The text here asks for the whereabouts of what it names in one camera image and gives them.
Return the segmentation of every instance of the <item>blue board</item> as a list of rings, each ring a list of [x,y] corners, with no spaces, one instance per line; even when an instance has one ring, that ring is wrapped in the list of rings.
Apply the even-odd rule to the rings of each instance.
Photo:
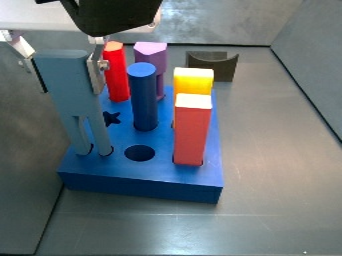
[[[95,148],[89,155],[79,156],[72,147],[68,148],[57,169],[68,189],[218,203],[223,189],[223,170],[215,91],[203,165],[196,167],[172,163],[174,88],[166,86],[164,89],[166,97],[158,102],[158,127],[148,132],[133,128],[129,100],[111,102],[104,90],[100,95],[103,111],[120,112],[121,121],[108,127],[113,153],[103,157]],[[133,145],[151,147],[155,151],[152,159],[140,162],[128,159],[124,151]]]

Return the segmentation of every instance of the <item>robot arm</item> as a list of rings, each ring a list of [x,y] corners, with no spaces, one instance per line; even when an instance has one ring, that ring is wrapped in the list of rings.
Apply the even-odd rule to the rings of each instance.
[[[162,0],[0,0],[0,42],[5,42],[20,58],[27,72],[32,73],[40,92],[47,92],[44,82],[32,61],[35,50],[23,38],[25,30],[81,30],[95,45],[87,60],[93,93],[104,87],[101,71],[108,69],[108,62],[101,60],[101,51],[108,35],[116,32],[148,33],[160,22]]]

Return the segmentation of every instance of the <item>red rectangular block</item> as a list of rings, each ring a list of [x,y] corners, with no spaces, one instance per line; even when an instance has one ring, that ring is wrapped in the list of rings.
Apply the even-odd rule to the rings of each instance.
[[[200,166],[203,163],[211,109],[210,95],[176,95],[175,164]]]

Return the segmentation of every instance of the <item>circular hole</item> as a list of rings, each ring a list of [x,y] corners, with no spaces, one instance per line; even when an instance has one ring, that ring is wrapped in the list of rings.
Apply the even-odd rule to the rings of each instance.
[[[124,150],[125,157],[136,162],[144,162],[153,158],[155,150],[145,145],[133,145]]]

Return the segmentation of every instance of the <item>purple pentagon block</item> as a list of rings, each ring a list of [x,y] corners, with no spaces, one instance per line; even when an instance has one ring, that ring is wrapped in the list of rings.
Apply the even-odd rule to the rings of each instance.
[[[156,67],[156,100],[164,98],[164,72],[167,69],[167,43],[136,42],[135,62],[147,62]]]
[[[136,42],[133,46],[135,62],[148,62],[156,67],[156,75],[167,69],[167,43]]]

